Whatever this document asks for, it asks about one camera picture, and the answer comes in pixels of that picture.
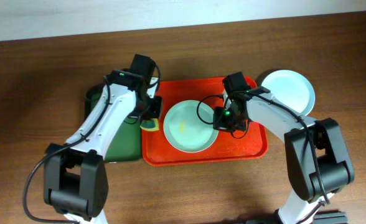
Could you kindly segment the green and yellow sponge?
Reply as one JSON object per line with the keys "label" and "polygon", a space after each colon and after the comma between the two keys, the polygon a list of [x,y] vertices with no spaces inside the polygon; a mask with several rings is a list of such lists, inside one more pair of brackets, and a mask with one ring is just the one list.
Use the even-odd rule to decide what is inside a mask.
{"label": "green and yellow sponge", "polygon": [[144,131],[154,132],[159,130],[159,121],[157,118],[143,119],[140,128]]}

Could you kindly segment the light green plate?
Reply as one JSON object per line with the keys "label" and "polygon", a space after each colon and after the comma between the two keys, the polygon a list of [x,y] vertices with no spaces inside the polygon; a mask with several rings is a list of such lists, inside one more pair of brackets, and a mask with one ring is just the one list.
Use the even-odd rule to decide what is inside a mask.
{"label": "light green plate", "polygon": [[170,108],[164,118],[164,135],[178,151],[198,153],[208,149],[217,139],[218,131],[210,121],[213,109],[197,100],[181,101]]}

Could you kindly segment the light blue plate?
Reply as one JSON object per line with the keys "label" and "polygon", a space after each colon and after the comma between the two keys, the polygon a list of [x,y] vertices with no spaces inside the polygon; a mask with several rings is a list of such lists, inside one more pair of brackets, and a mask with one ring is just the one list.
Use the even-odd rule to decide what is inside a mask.
{"label": "light blue plate", "polygon": [[277,70],[267,75],[261,85],[269,89],[283,104],[301,115],[308,115],[316,102],[310,81],[292,70]]}

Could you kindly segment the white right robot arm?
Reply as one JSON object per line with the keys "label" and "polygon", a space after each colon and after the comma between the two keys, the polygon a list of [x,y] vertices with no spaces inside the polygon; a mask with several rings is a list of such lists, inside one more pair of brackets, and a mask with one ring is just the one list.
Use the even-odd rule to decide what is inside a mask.
{"label": "white right robot arm", "polygon": [[284,142],[292,191],[268,223],[348,222],[344,212],[319,212],[355,176],[337,121],[303,116],[264,87],[227,88],[222,98],[224,105],[214,111],[214,129],[233,133],[254,122]]}

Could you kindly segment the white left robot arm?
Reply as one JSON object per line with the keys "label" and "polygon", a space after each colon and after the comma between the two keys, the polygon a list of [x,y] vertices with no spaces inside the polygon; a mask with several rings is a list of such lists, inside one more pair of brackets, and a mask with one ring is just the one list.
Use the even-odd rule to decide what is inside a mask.
{"label": "white left robot arm", "polygon": [[44,201],[64,216],[62,223],[106,223],[105,156],[127,117],[158,118],[159,78],[115,70],[105,77],[100,99],[63,146],[51,144],[43,160]]}

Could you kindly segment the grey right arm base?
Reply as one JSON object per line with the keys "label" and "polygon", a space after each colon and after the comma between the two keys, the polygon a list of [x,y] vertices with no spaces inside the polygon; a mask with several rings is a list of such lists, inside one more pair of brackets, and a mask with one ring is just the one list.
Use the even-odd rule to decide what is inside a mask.
{"label": "grey right arm base", "polygon": [[321,213],[313,217],[312,224],[348,224],[346,212]]}

